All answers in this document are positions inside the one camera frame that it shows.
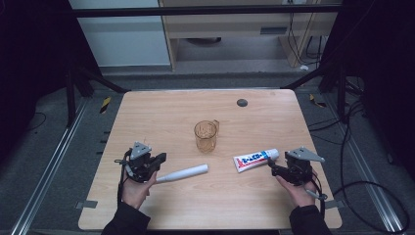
wall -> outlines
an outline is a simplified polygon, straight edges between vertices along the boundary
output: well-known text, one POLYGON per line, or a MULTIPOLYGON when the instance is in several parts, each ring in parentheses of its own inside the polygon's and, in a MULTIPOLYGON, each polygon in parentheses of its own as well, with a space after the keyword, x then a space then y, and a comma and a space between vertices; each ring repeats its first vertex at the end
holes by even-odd
MULTIPOLYGON (((74 9, 158 7, 157 0, 69 0, 74 9)), ((100 68, 169 66, 161 17, 78 19, 100 68)))

wooden table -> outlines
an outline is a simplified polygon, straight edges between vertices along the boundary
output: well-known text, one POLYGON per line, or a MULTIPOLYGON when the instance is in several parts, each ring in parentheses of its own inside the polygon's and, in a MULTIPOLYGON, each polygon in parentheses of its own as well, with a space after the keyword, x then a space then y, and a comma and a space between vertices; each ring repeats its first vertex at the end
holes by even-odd
MULTIPOLYGON (((158 176, 208 164, 208 173, 154 185, 140 211, 152 218, 149 229, 284 229, 293 209, 290 198, 267 165, 238 173, 234 156, 276 148, 304 146, 315 152, 296 94, 292 90, 137 91, 124 95, 96 172, 79 227, 100 230, 113 218, 121 159, 134 141, 150 145, 152 156, 166 152, 158 176), (248 105, 239 107, 237 101, 248 105), (220 122, 215 150, 198 151, 194 126, 200 120, 220 122)), ((323 192, 333 199, 321 163, 312 163, 323 192)), ((342 224, 337 209, 326 211, 331 228, 342 224)))

black sleeve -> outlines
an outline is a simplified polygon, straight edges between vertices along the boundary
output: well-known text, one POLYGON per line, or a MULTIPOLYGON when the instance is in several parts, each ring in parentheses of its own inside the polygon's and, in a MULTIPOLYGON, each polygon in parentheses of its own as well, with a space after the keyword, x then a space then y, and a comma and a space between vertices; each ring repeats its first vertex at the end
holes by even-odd
POLYGON ((120 203, 113 220, 105 226, 102 235, 144 235, 150 218, 126 203, 120 203))
POLYGON ((331 235, 323 216, 314 205, 296 207, 290 214, 290 223, 295 235, 331 235))

white cylinder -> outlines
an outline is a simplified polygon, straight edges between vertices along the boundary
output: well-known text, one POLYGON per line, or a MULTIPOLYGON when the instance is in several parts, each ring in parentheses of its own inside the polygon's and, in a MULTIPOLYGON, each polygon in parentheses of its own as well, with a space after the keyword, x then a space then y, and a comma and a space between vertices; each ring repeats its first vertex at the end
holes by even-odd
POLYGON ((179 180, 179 179, 187 178, 190 176, 195 176, 195 175, 206 173, 206 172, 208 172, 208 165, 201 164, 198 166, 178 170, 173 173, 167 174, 165 176, 159 177, 157 178, 157 183, 164 183, 164 182, 179 180))

black curtain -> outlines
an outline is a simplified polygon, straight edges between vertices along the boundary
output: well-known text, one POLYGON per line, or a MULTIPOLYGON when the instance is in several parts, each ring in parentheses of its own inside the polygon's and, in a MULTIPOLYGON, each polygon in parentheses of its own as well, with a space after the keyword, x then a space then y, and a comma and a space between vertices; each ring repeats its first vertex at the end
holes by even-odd
MULTIPOLYGON (((42 96, 64 88, 70 68, 101 75, 68 0, 4 0, 0 4, 0 161, 25 132, 42 96)), ((75 74, 77 80, 87 77, 75 74)))
POLYGON ((362 100, 392 162, 415 179, 415 1, 344 1, 355 3, 360 10, 338 14, 322 64, 337 60, 364 80, 362 100))

